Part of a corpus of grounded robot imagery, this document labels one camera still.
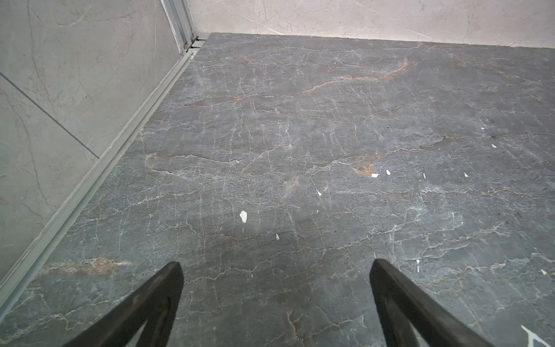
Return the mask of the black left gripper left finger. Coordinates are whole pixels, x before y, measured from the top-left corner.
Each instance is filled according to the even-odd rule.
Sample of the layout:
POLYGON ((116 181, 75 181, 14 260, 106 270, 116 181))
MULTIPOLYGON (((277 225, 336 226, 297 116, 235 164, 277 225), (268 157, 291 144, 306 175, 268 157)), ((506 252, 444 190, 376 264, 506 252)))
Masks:
POLYGON ((166 346, 184 287, 182 266, 170 262, 66 346, 166 346))

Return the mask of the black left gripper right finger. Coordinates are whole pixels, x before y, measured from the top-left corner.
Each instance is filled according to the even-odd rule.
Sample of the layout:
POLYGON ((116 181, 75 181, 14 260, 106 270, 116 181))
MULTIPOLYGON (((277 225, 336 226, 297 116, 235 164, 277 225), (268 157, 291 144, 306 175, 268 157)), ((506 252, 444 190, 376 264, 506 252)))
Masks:
POLYGON ((418 346, 419 332, 429 346, 491 346, 451 315, 385 259, 369 273, 374 303, 388 346, 418 346))

